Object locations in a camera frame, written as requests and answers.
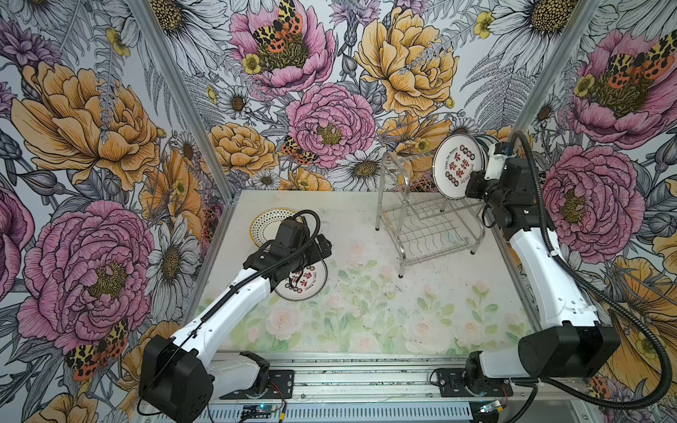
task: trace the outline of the purple flower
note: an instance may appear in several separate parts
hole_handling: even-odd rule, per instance
[[[144,290],[153,248],[146,223],[118,202],[57,217],[26,253],[31,296],[17,314],[19,333],[68,352],[103,339],[123,319],[135,329],[150,306]]]
[[[53,66],[60,61],[61,53],[51,41],[45,41],[30,29],[22,30],[16,22],[0,21],[0,55],[10,59],[19,68],[37,67],[39,62]]]
[[[611,146],[565,148],[546,173],[543,191],[559,241],[585,263],[611,260],[642,225],[637,171]]]
[[[401,7],[402,10],[411,9],[414,15],[425,15],[432,6],[432,0],[395,0],[395,7]]]
[[[340,24],[347,20],[354,20],[363,26],[378,19],[380,0],[334,0],[329,7],[334,10],[330,16],[332,22]]]
[[[0,187],[0,300],[14,286],[21,268],[21,250],[34,230],[28,209],[13,192]]]
[[[278,18],[278,6],[272,12],[261,9],[254,14],[233,14],[230,20],[233,58],[241,60],[257,89],[251,95],[262,100],[280,97],[288,92],[303,91],[316,82],[325,81],[332,73],[336,42],[331,30],[324,32],[315,11],[307,11],[295,1],[297,14],[303,20],[299,35],[295,35],[284,51],[270,53],[258,44],[252,33],[264,26],[272,26]]]
[[[609,393],[611,394],[611,401],[627,402],[635,399],[635,394],[632,389],[628,388],[621,382],[605,378],[607,385],[609,385]],[[614,410],[602,409],[605,423],[627,422],[627,423],[653,423],[654,419],[651,412],[647,409],[631,409],[631,410]]]
[[[0,118],[10,118],[12,100],[15,98],[16,94],[12,94],[12,90],[7,86],[7,83],[0,83]]]
[[[303,150],[318,155],[325,169],[356,150],[368,150],[374,141],[374,117],[369,102],[340,85],[315,85],[300,101],[287,106],[289,135]]]
[[[589,63],[578,70],[573,103],[567,111],[569,126],[576,133],[625,150],[641,146],[677,119],[677,66],[655,79],[631,72],[631,80],[621,88],[609,85],[613,76],[607,68],[612,56],[635,57],[659,40],[645,41],[644,35],[633,39],[630,33],[613,30],[588,54]]]

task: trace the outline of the wire rack shelf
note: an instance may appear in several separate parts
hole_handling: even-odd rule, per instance
[[[411,156],[387,152],[381,162],[376,230],[382,221],[399,255],[400,277],[408,265],[468,249],[474,254],[485,235],[478,217],[480,202],[449,200],[430,192],[432,180],[416,174],[430,168],[433,156],[434,152]],[[386,190],[386,183],[395,188]],[[385,206],[386,192],[397,194],[394,205]]]

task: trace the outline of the floral tablecloth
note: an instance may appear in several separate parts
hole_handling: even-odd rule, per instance
[[[512,345],[531,333],[494,238],[468,251],[413,265],[403,279],[395,247],[374,231],[377,195],[244,192],[198,312],[254,251],[251,221],[271,208],[310,208],[332,242],[322,291],[292,302],[271,294],[233,330],[224,349],[398,355],[466,355]]]

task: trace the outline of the black cable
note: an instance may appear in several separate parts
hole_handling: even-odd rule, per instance
[[[251,418],[268,418],[268,417],[270,417],[270,413],[259,413],[257,411],[252,411],[247,414],[243,413],[242,417],[240,417],[240,423]]]
[[[582,399],[587,403],[591,403],[599,407],[611,409],[640,409],[646,408],[651,404],[660,401],[665,396],[665,394],[668,393],[672,384],[672,365],[670,364],[670,357],[665,351],[665,347],[663,344],[661,344],[661,341],[658,339],[658,337],[647,327],[647,325],[644,324],[643,321],[635,317],[635,315],[625,307],[609,298],[602,290],[595,288],[590,282],[582,278],[578,273],[570,268],[569,265],[559,255],[553,253],[554,247],[552,246],[550,235],[548,235],[548,211],[545,208],[545,201],[543,200],[543,190],[541,188],[540,178],[538,177],[538,167],[536,166],[536,161],[533,159],[533,152],[531,151],[531,146],[529,145],[527,137],[520,131],[512,133],[512,141],[510,143],[512,146],[515,144],[515,136],[519,138],[522,148],[524,149],[524,153],[527,157],[529,170],[531,171],[531,178],[533,179],[533,184],[535,185],[534,188],[536,191],[536,204],[538,206],[538,221],[540,224],[541,236],[543,237],[543,243],[545,243],[550,256],[555,261],[555,263],[557,263],[557,265],[562,268],[562,270],[567,272],[567,274],[573,278],[580,288],[583,288],[590,294],[602,298],[617,314],[627,319],[631,324],[635,325],[635,327],[644,334],[646,339],[649,340],[653,346],[653,350],[655,351],[658,361],[661,365],[661,378],[659,379],[658,384],[653,389],[653,391],[651,391],[644,398],[633,399],[631,401],[624,402],[614,402],[594,398],[590,395],[587,395],[586,393],[579,392],[574,388],[571,388],[570,386],[567,386],[566,384],[551,378],[541,378],[541,381],[551,384],[554,387],[559,388],[578,399]]]
[[[443,368],[435,369],[435,370],[433,370],[433,373],[430,373],[430,376],[428,377],[428,382],[430,382],[431,385],[437,386],[438,388],[441,387],[441,385],[439,384],[439,382],[433,382],[433,375],[434,375],[435,373],[437,373],[437,370],[442,370],[442,369],[443,369]]]
[[[176,353],[179,352],[179,350],[185,345],[186,342],[188,342],[189,339],[191,339],[191,337],[195,336],[195,334],[198,333],[198,329],[200,329],[201,326],[202,326],[202,323],[200,323],[200,324],[198,325],[197,328],[195,328],[195,329],[193,329],[192,331],[190,331],[190,333],[188,334],[188,336],[186,336],[186,338],[183,340],[183,342],[179,345],[179,348],[175,349],[174,352],[172,353],[172,355],[169,356],[169,358],[168,358],[167,361],[165,362],[165,365],[162,366],[162,368],[160,369],[159,372],[155,373],[155,376],[153,377],[153,379],[150,380],[150,383],[147,385],[146,389],[144,389],[144,391],[143,391],[142,393],[139,394],[139,401],[136,403],[136,412],[137,412],[139,415],[141,415],[141,416],[157,416],[158,414],[162,414],[161,411],[159,411],[159,412],[157,412],[157,413],[148,413],[148,414],[147,414],[147,413],[142,413],[141,410],[139,409],[139,406],[141,405],[141,400],[144,398],[144,395],[146,394],[146,391],[148,391],[148,389],[150,389],[150,387],[153,385],[153,382],[155,382],[155,379],[157,379],[157,378],[160,376],[160,374],[161,374],[161,373],[167,368],[167,366],[171,363],[171,360],[172,360],[172,358],[174,358],[174,356],[176,355]]]
[[[282,257],[280,260],[276,261],[275,263],[271,264],[268,267],[265,267],[249,276],[244,278],[242,281],[238,282],[233,286],[233,288],[230,288],[228,292],[224,296],[221,297],[221,299],[214,305],[214,307],[210,308],[209,311],[207,311],[201,318],[200,320],[204,323],[207,320],[209,320],[225,303],[228,301],[233,295],[235,295],[239,289],[245,285],[247,285],[249,282],[253,281],[257,277],[268,273],[271,270],[277,269],[281,264],[286,263],[290,260],[295,259],[301,253],[306,251],[313,243],[315,242],[315,239],[318,237],[318,234],[320,232],[320,216],[318,216],[317,213],[315,213],[312,210],[301,210],[294,216],[292,216],[292,219],[296,219],[299,215],[312,215],[315,218],[315,230],[313,231],[313,234],[310,235],[310,238],[299,247],[298,250],[294,251],[293,253]]]
[[[214,419],[213,419],[212,416],[211,416],[211,410],[209,409],[209,402],[207,402],[207,415],[209,416],[209,420],[210,420],[212,423],[215,423],[215,422],[214,422]]]
[[[524,413],[526,413],[529,407],[531,407],[533,400],[536,399],[536,394],[538,394],[538,385],[536,384],[516,383],[516,385],[531,388],[531,393],[529,394],[529,398],[527,398],[527,400],[524,402],[524,405],[522,405],[522,408],[520,408],[519,411],[513,417],[509,418],[503,423],[515,423],[517,420],[522,418],[522,416],[524,416]]]

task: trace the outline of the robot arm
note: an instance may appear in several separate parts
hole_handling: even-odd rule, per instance
[[[297,215],[315,217],[315,231]],[[331,243],[318,234],[320,220],[303,210],[280,224],[269,241],[244,262],[219,298],[170,339],[155,336],[144,349],[139,397],[177,423],[193,422],[213,397],[233,391],[257,396],[265,391],[269,364],[259,356],[229,353],[212,365],[221,343],[242,318],[276,286],[304,267],[331,255]]]
[[[554,245],[554,251],[548,251],[527,162],[506,155],[507,151],[507,143],[496,144],[486,172],[471,174],[466,195],[484,200],[522,261],[542,330],[520,339],[515,347],[471,353],[466,385],[472,391],[482,380],[492,378],[591,377],[620,345],[615,330],[599,324],[595,307],[552,260],[552,254],[561,254],[554,224],[548,216],[548,234]]]

